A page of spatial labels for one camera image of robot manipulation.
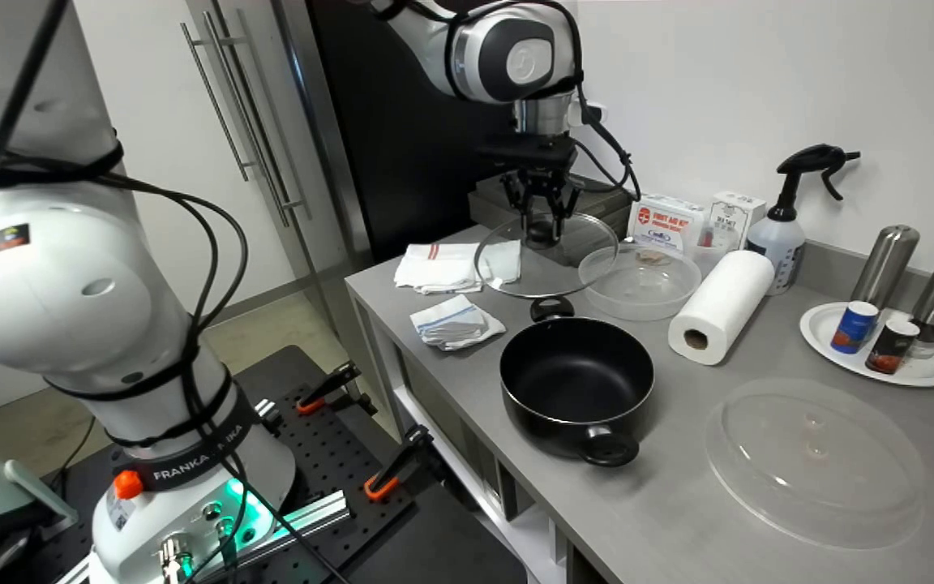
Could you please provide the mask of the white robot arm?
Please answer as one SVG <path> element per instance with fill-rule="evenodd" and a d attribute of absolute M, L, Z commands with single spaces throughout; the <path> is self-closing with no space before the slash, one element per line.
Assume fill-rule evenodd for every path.
<path fill-rule="evenodd" d="M 296 534 L 298 461 L 202 345 L 152 258 L 70 0 L 0 0 L 0 362 L 77 398 L 123 449 L 85 584 L 192 584 Z"/>

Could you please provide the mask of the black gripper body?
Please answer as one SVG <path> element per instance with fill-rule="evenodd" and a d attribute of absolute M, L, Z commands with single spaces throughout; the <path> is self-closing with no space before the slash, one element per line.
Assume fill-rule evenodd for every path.
<path fill-rule="evenodd" d="M 554 216 L 568 216 L 578 204 L 578 190 L 568 183 L 575 163 L 575 140 L 560 136 L 516 136 L 498 146 L 496 155 L 511 169 L 506 180 L 510 200 L 528 214 L 536 197 L 547 200 Z"/>

